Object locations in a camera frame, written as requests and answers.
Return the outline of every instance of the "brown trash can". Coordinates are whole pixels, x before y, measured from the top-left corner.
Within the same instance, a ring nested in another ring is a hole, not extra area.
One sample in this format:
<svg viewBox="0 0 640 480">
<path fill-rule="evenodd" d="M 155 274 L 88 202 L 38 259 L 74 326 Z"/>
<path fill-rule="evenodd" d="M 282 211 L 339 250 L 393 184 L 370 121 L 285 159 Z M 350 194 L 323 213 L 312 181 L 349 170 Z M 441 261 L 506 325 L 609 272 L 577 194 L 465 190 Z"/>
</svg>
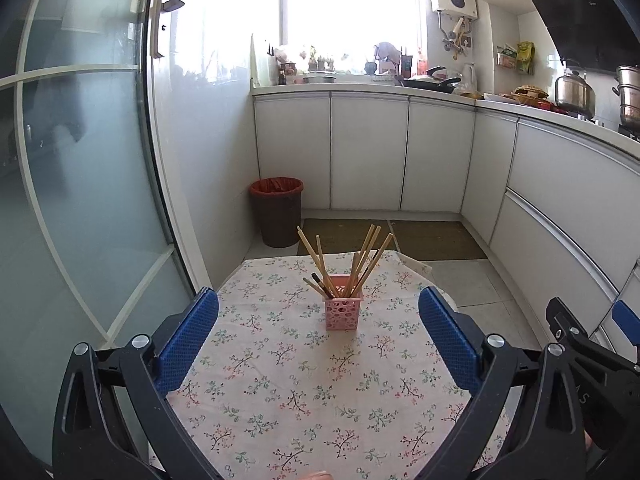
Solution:
<svg viewBox="0 0 640 480">
<path fill-rule="evenodd" d="M 300 199 L 304 184 L 288 176 L 257 180 L 249 186 L 251 206 L 269 247 L 289 247 L 298 241 Z"/>
</svg>

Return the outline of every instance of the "table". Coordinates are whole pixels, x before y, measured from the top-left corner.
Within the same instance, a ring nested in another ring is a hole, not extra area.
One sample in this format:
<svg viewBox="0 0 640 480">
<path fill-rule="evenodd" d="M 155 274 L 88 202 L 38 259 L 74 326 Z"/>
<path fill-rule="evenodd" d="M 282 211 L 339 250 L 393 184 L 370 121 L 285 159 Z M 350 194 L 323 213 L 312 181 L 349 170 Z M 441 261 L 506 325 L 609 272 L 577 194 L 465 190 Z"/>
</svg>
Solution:
<svg viewBox="0 0 640 480">
<path fill-rule="evenodd" d="M 348 273 L 352 257 L 328 254 L 328 272 Z M 418 316 L 431 268 L 385 251 L 356 332 L 325 330 L 324 303 L 302 281 L 314 270 L 310 256 L 245 261 L 220 288 L 218 320 L 167 398 L 227 479 L 319 470 L 336 480 L 413 479 L 469 399 Z M 480 465 L 507 428 L 503 415 Z"/>
</svg>

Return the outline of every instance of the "pink plastic basket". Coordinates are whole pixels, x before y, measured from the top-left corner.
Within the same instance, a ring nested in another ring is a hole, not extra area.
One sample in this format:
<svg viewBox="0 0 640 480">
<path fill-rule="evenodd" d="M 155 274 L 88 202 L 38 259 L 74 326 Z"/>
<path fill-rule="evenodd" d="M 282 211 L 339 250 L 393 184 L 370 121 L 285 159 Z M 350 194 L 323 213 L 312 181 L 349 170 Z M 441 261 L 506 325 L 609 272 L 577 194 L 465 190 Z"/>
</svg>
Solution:
<svg viewBox="0 0 640 480">
<path fill-rule="evenodd" d="M 338 292 L 342 292 L 349 281 L 348 274 L 334 274 L 331 276 Z M 324 318 L 327 330 L 356 330 L 360 317 L 360 303 L 362 290 L 355 298 L 337 298 L 324 300 Z"/>
</svg>

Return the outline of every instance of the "yellow bag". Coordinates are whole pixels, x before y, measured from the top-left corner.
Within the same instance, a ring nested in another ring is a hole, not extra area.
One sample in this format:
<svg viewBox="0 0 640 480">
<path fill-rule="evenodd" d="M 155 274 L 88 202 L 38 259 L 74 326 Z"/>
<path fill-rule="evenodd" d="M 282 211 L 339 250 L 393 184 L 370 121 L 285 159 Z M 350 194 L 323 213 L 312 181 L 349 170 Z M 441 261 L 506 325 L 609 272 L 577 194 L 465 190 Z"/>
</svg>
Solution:
<svg viewBox="0 0 640 480">
<path fill-rule="evenodd" d="M 516 70 L 521 74 L 533 75 L 536 47 L 532 41 L 523 41 L 518 44 L 516 56 Z"/>
</svg>

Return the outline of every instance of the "chopstick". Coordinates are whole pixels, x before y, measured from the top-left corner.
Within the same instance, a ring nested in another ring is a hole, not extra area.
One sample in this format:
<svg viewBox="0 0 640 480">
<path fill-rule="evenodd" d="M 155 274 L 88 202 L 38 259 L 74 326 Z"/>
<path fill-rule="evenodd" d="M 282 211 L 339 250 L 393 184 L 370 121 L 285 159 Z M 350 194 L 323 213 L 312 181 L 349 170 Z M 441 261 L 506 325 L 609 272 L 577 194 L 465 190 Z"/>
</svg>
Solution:
<svg viewBox="0 0 640 480">
<path fill-rule="evenodd" d="M 302 280 L 308 285 L 310 286 L 313 290 L 315 290 L 318 294 L 320 294 L 322 297 L 324 297 L 326 300 L 329 299 L 329 297 L 327 296 L 327 294 L 324 293 L 324 291 L 317 285 L 311 283 L 308 278 L 302 278 Z"/>
<path fill-rule="evenodd" d="M 364 285 L 364 282 L 367 281 L 367 278 L 369 277 L 369 275 L 371 274 L 371 272 L 373 271 L 374 267 L 376 266 L 376 264 L 378 263 L 378 260 L 382 257 L 382 254 L 385 252 L 386 246 L 389 245 L 389 242 L 391 242 L 391 240 L 393 239 L 393 233 L 389 233 L 386 238 L 385 241 L 382 243 L 382 245 L 380 246 L 380 248 L 378 249 L 378 251 L 376 252 L 375 256 L 373 256 L 373 259 L 371 261 L 371 263 L 369 264 L 369 266 L 367 267 L 367 269 L 365 270 L 364 274 L 362 275 L 362 277 L 360 278 L 360 280 L 358 281 L 358 283 L 356 283 L 356 286 L 353 288 L 353 292 L 351 293 L 352 296 L 354 296 L 355 294 L 358 293 L 358 291 L 362 288 L 362 286 Z"/>
<path fill-rule="evenodd" d="M 360 249 L 360 251 L 357 254 L 356 267 L 355 267 L 355 269 L 353 268 L 353 266 L 351 267 L 351 274 L 349 276 L 349 282 L 347 283 L 347 287 L 344 289 L 344 292 L 342 294 L 342 296 L 344 298 L 348 298 L 350 296 L 351 287 L 357 281 L 357 276 L 358 276 L 358 270 L 357 269 L 359 268 L 360 262 L 362 261 L 363 254 L 364 254 L 365 250 L 367 249 L 367 245 L 369 244 L 369 240 L 371 238 L 371 235 L 373 234 L 374 229 L 375 229 L 375 225 L 371 224 L 369 226 L 369 231 L 367 231 L 367 236 L 364 237 L 364 241 L 362 243 L 362 248 Z"/>
<path fill-rule="evenodd" d="M 360 271 L 362 270 L 362 267 L 364 266 L 364 263 L 367 261 L 367 256 L 369 256 L 369 253 L 371 251 L 371 248 L 373 247 L 373 244 L 376 243 L 376 240 L 378 239 L 378 235 L 380 234 L 380 226 L 376 226 L 375 231 L 373 231 L 373 236 L 370 238 L 369 243 L 367 244 L 367 248 L 364 252 L 364 254 L 362 255 L 362 258 L 360 259 L 360 263 L 358 264 L 358 267 L 356 268 L 356 275 L 355 275 L 355 282 L 358 283 L 358 275 L 360 274 Z M 348 298 L 353 297 L 353 293 L 355 292 L 355 288 L 352 288 L 349 291 L 349 295 Z"/>
<path fill-rule="evenodd" d="M 347 286 L 344 287 L 344 290 L 342 292 L 343 298 L 348 298 L 349 294 L 351 293 L 351 287 L 353 286 L 353 283 L 356 279 L 356 268 L 358 267 L 358 263 L 360 262 L 359 256 L 360 256 L 359 253 L 353 253 L 353 261 L 351 263 L 351 272 L 349 274 L 349 281 L 347 282 Z"/>
<path fill-rule="evenodd" d="M 300 237 L 300 240 L 302 240 L 302 243 L 306 247 L 306 250 L 308 251 L 309 256 L 311 256 L 312 260 L 316 264 L 316 267 L 318 268 L 318 270 L 320 270 L 320 274 L 322 274 L 322 280 L 325 283 L 329 283 L 331 286 L 328 286 L 328 288 L 329 288 L 329 290 L 332 290 L 332 286 L 334 286 L 334 284 L 331 281 L 331 279 L 329 278 L 329 276 L 327 275 L 326 270 L 322 266 L 322 263 L 320 263 L 320 260 L 318 259 L 318 256 L 316 255 L 316 252 L 314 251 L 314 248 L 309 243 L 309 240 L 306 239 L 306 236 L 302 232 L 302 229 L 300 229 L 300 226 L 298 226 L 298 236 Z"/>
<path fill-rule="evenodd" d="M 318 286 L 322 289 L 322 291 L 326 294 L 326 296 L 327 296 L 327 298 L 329 300 L 332 300 L 333 298 L 335 298 L 335 296 L 329 291 L 329 289 L 327 289 L 324 286 L 324 283 L 322 282 L 322 280 L 320 278 L 318 278 L 318 275 L 315 272 L 311 273 L 311 277 L 318 284 Z"/>
<path fill-rule="evenodd" d="M 316 246 L 318 247 L 318 260 L 322 265 L 320 272 L 322 272 L 322 275 L 326 277 L 324 280 L 324 285 L 329 288 L 334 298 L 340 298 L 340 293 L 338 292 L 338 289 L 335 288 L 334 282 L 332 281 L 331 276 L 329 276 L 329 273 L 326 271 L 326 266 L 324 265 L 324 256 L 322 255 L 322 245 L 320 245 L 320 235 L 316 235 Z"/>
</svg>

